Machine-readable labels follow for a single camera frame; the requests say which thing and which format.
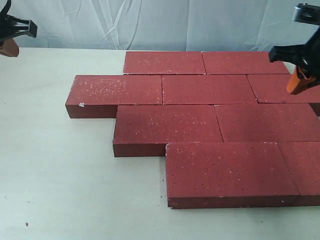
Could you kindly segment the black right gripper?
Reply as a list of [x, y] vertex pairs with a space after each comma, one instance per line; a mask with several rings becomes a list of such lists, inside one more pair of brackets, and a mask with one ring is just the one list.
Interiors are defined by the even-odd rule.
[[287, 92], [297, 95], [310, 87], [320, 85], [320, 31], [317, 30], [305, 44], [273, 46], [269, 61], [295, 65], [287, 84]]

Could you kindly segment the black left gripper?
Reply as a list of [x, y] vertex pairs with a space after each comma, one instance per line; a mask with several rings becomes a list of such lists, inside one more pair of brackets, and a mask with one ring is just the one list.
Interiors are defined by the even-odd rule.
[[7, 0], [0, 11], [0, 54], [6, 57], [17, 57], [20, 50], [13, 38], [22, 35], [36, 38], [38, 26], [32, 20], [9, 15], [11, 4], [12, 1]]

